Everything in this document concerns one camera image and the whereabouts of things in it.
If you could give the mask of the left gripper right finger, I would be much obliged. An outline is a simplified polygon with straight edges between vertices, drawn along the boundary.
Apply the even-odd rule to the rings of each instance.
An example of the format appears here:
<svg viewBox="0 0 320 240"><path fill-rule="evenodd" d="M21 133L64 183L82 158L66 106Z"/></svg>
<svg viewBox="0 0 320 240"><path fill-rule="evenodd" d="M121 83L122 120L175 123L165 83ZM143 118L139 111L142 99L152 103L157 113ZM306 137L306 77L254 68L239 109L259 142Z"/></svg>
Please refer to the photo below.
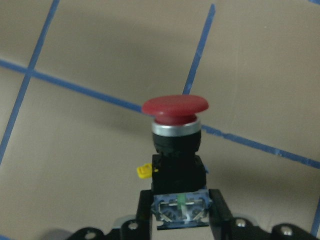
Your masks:
<svg viewBox="0 0 320 240"><path fill-rule="evenodd" d="M249 240L250 221L233 215L218 189L209 189L212 205L209 208L209 226L214 240Z"/></svg>

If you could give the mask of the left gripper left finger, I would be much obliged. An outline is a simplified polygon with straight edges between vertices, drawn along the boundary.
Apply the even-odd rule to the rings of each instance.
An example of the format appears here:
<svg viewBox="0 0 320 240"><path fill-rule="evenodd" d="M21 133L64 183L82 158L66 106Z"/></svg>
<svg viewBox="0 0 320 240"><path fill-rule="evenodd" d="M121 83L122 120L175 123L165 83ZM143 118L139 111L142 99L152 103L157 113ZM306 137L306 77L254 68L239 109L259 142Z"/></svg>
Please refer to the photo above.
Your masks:
<svg viewBox="0 0 320 240"><path fill-rule="evenodd" d="M153 193L142 190L139 195L136 215L125 221L120 227L121 240L151 240L152 239L152 211Z"/></svg>

